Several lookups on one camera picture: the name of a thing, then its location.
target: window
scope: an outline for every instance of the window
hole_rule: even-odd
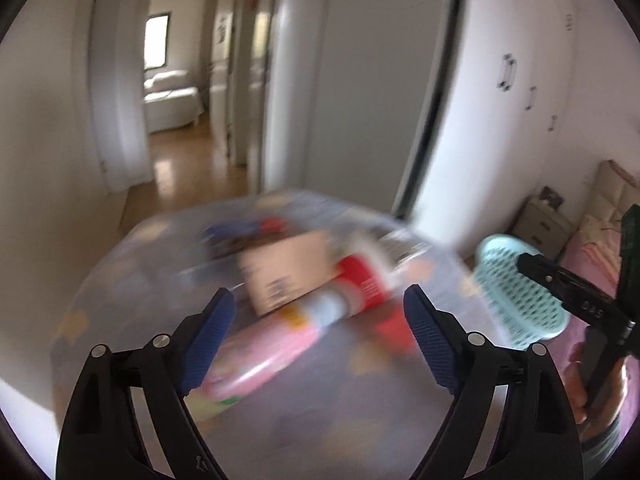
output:
[[[145,70],[162,68],[167,64],[166,51],[169,43],[170,13],[156,14],[146,20]]]

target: headboard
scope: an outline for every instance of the headboard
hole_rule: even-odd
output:
[[[640,204],[640,189],[633,176],[614,160],[603,160],[587,200],[584,215],[620,226],[622,215]]]

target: plastic bottle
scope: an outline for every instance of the plastic bottle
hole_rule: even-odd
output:
[[[339,276],[327,285],[223,342],[199,394],[221,406],[238,402],[315,345],[333,323],[391,297],[366,256],[350,254],[337,267]]]

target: wardrobe handle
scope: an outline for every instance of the wardrobe handle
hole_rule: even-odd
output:
[[[504,87],[504,91],[508,92],[513,87],[513,84],[516,81],[516,74],[518,73],[518,60],[512,57],[509,60],[509,79],[507,82],[507,86]]]
[[[529,110],[531,110],[536,105],[536,97],[537,96],[538,96],[538,87],[537,86],[530,87],[529,88],[529,104],[525,108],[525,110],[527,112]]]
[[[556,130],[556,123],[558,122],[558,116],[557,115],[552,115],[551,116],[551,126],[549,126],[548,128],[548,132],[551,133],[553,131]]]
[[[498,79],[498,88],[503,92],[506,92],[506,87],[509,84],[509,77],[511,75],[511,60],[513,56],[511,54],[505,54],[502,56],[502,65],[500,72],[500,79]]]

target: white wall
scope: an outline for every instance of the white wall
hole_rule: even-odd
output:
[[[640,176],[640,45],[613,0],[575,0],[578,51],[558,143],[541,184],[577,221],[601,160]]]
[[[50,342],[119,240],[124,204],[107,195],[89,120],[92,1],[28,0],[0,44],[0,406],[29,414],[15,431],[50,474]]]
[[[202,23],[205,0],[151,0],[149,15],[171,12],[168,64],[164,68],[147,70],[145,77],[167,70],[188,70],[191,81],[200,89],[208,86],[206,66],[202,66]]]
[[[265,110],[264,190],[301,187],[328,0],[278,0]]]

